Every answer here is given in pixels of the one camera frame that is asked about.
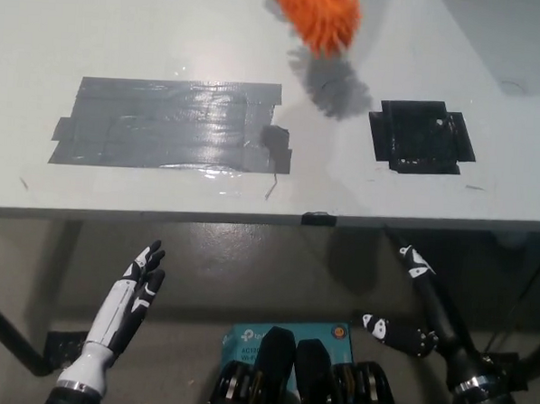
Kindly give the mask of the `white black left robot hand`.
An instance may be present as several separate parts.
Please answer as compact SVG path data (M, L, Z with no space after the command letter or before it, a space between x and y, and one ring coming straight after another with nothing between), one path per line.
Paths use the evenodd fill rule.
M136 335L163 285L166 273L160 264L164 256L162 242L156 240L130 262L102 302L80 356L60 374L58 388L105 396L107 370Z

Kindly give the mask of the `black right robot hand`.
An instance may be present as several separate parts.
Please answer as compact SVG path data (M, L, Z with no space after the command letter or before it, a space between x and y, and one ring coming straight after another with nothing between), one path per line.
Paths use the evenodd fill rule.
M445 361L446 384L456 395L498 384L494 365L478 352L460 313L421 253L400 236L390 237L407 277L422 301L426 325L410 327L387 317L362 314L361 323L378 342L412 357L437 352Z

